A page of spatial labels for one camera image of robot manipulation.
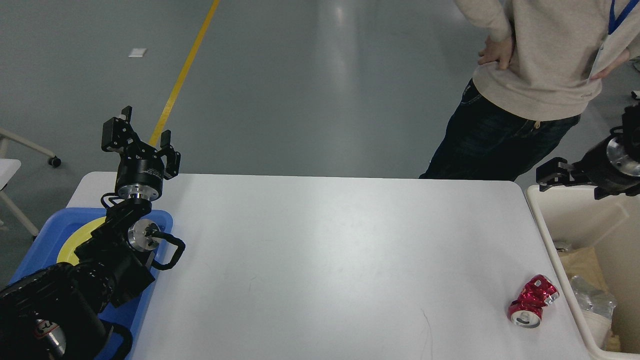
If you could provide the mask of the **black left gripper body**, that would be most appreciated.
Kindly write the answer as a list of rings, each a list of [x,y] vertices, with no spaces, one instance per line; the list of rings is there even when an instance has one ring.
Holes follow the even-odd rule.
[[[119,159],[115,181],[115,194],[119,198],[153,202],[162,196],[165,164],[161,158],[122,154]]]

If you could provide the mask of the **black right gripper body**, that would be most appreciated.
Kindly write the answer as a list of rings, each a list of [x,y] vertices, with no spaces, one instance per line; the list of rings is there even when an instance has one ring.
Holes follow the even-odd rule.
[[[589,150],[580,160],[590,184],[622,190],[640,184],[639,148],[623,136],[610,136]]]

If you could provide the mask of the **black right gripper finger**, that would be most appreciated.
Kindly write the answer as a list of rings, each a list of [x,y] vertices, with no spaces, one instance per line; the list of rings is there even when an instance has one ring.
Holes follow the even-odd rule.
[[[540,192],[553,187],[590,185],[591,181],[581,168],[581,163],[569,163],[565,158],[554,157],[535,169],[535,182]]]
[[[618,196],[618,195],[626,195],[628,197],[635,197],[640,194],[640,185],[636,184],[635,186],[627,187],[626,189],[606,189],[605,187],[595,187],[594,189],[594,199],[601,200],[605,199],[608,196]]]

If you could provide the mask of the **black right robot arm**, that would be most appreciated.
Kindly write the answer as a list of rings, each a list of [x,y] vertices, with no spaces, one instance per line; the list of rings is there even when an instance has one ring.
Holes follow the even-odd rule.
[[[592,186],[595,200],[608,196],[637,196],[640,192],[640,107],[630,105],[622,124],[590,148],[582,159],[569,163],[554,157],[535,170],[540,192],[553,187]]]

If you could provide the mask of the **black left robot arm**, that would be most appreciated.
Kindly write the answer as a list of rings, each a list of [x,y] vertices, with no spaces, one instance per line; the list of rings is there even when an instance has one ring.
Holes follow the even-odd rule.
[[[169,130],[159,149],[142,141],[132,112],[128,105],[103,123],[101,148],[119,154],[119,166],[114,191],[100,199],[105,221],[73,251],[78,264],[57,262],[1,290],[3,360],[94,360],[113,334],[122,342],[111,358],[124,360],[132,332],[99,315],[140,296],[155,280],[152,269],[173,269],[181,259],[185,242],[147,218],[163,181],[178,175],[181,153]]]

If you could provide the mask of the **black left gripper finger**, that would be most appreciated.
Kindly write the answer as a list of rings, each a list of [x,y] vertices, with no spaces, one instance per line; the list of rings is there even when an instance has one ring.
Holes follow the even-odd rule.
[[[149,144],[143,142],[131,125],[133,107],[127,105],[117,117],[105,121],[102,126],[102,151],[121,157],[148,157]]]
[[[176,151],[171,141],[171,130],[165,130],[160,135],[160,150],[158,157],[165,158],[162,177],[164,180],[171,180],[179,174],[181,164],[181,153]]]

